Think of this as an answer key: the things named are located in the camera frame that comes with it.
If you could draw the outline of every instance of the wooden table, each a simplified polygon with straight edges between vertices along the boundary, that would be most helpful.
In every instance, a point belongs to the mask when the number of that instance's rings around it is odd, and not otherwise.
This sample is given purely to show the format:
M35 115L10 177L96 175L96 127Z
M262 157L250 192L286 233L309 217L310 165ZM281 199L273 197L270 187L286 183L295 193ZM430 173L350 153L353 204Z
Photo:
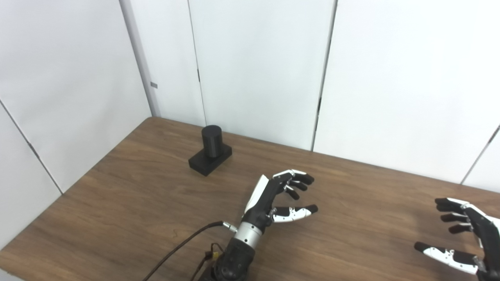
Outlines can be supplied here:
M499 216L500 194L229 133L233 155L204 177L188 167L200 131L147 119L0 252L0 268L26 281L140 281L200 227L237 225L261 174L294 168L316 181L298 202L282 194L276 206L319 212L268 228L248 280L476 280L413 244L482 254L471 233L448 233L433 200L466 199ZM209 229L151 280L189 280L210 243L231 236Z

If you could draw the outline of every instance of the robotic hand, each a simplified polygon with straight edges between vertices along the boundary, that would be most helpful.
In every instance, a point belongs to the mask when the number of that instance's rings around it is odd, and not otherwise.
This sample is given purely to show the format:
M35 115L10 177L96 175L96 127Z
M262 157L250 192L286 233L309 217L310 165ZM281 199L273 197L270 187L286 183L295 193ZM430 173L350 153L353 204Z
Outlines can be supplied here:
M293 199L299 195L293 187L302 191L314 178L305 172L289 169L268 179L262 175L246 204L239 228L226 225L236 232L225 252L200 277L200 281L243 281L248 267L254 260L255 248L260 237L273 222L286 223L303 219L318 211L316 205L305 207L273 207L276 195L285 192Z
M415 249L452 268L475 274L479 281L500 281L500 219L486 215L467 201L438 198L435 202L438 211L451 212L441 216L443 222L460 222L450 227L449 232L473 232L484 250L484 258L480 260L475 254L422 242L416 242Z

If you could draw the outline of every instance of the white wall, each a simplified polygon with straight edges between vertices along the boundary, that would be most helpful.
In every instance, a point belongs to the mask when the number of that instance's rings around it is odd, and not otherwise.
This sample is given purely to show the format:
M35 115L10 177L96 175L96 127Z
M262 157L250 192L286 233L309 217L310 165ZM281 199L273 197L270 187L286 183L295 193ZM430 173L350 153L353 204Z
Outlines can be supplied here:
M187 0L121 0L159 117L205 126ZM151 87L150 82L158 85Z
M500 120L498 10L339 0L314 151L460 183Z
M463 184L500 192L500 135L498 133L470 171Z
M60 195L0 105L0 250Z
M0 281L22 281L22 280L0 269Z
M63 191L151 115L118 1L1 1L0 38L0 99Z
M206 121L309 150L334 0L191 0Z

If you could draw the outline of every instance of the black block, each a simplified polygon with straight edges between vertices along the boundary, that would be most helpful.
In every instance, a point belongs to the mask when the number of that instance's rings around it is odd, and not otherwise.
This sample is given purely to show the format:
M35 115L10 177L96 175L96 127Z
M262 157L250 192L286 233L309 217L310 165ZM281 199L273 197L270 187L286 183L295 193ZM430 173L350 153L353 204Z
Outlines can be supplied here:
M218 157L208 157L205 149L202 149L189 159L189 167L206 177L232 154L231 146L224 143L222 144L222 154Z

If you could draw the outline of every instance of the cable connector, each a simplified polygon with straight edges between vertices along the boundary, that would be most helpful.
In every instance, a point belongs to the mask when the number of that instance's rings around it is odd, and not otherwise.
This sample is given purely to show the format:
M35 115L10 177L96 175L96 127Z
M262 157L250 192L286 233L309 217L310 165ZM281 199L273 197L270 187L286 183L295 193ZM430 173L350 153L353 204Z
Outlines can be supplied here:
M237 232L238 232L238 228L237 228L236 226L234 226L234 225L230 224L229 222L224 221L224 222L222 223L222 225L223 225L224 227L226 227L227 229L229 229L230 231L234 232L234 233L237 233Z

